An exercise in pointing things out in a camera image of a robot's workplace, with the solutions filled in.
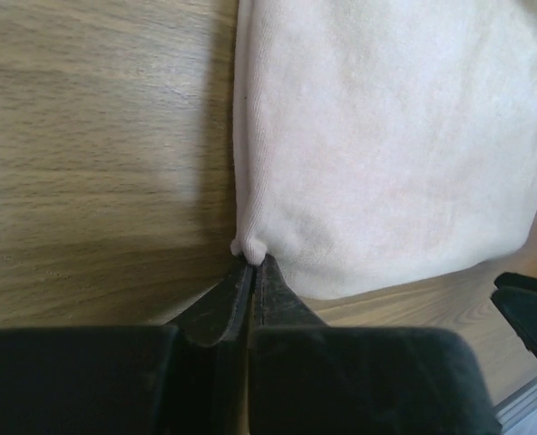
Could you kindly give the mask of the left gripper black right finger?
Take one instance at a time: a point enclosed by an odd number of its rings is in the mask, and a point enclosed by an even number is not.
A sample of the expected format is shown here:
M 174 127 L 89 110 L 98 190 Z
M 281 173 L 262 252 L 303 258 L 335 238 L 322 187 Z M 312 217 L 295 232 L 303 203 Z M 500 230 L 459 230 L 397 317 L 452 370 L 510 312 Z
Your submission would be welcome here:
M 333 327 L 267 257 L 249 335 L 253 434 L 496 434 L 473 350 L 433 327 Z

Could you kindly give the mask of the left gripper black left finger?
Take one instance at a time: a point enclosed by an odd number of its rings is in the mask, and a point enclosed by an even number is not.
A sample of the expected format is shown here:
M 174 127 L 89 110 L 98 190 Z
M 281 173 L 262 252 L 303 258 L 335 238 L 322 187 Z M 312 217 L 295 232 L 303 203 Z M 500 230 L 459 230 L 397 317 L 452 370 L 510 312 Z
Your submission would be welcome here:
M 239 434 L 254 270 L 163 325 L 0 330 L 0 434 Z

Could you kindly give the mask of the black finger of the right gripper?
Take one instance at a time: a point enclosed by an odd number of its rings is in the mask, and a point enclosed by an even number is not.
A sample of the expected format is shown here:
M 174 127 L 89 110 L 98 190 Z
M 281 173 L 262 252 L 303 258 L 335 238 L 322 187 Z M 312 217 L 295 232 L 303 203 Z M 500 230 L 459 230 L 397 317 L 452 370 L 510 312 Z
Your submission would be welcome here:
M 494 285 L 492 302 L 537 359 L 537 278 L 505 272 Z

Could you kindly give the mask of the beige t shirt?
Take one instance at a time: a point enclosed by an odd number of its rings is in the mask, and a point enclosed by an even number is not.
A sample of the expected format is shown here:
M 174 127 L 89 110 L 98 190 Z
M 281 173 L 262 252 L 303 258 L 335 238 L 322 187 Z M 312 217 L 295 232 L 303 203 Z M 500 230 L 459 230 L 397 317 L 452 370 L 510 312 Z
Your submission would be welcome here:
M 509 255 L 537 212 L 537 1 L 242 1 L 231 250 L 337 299 Z

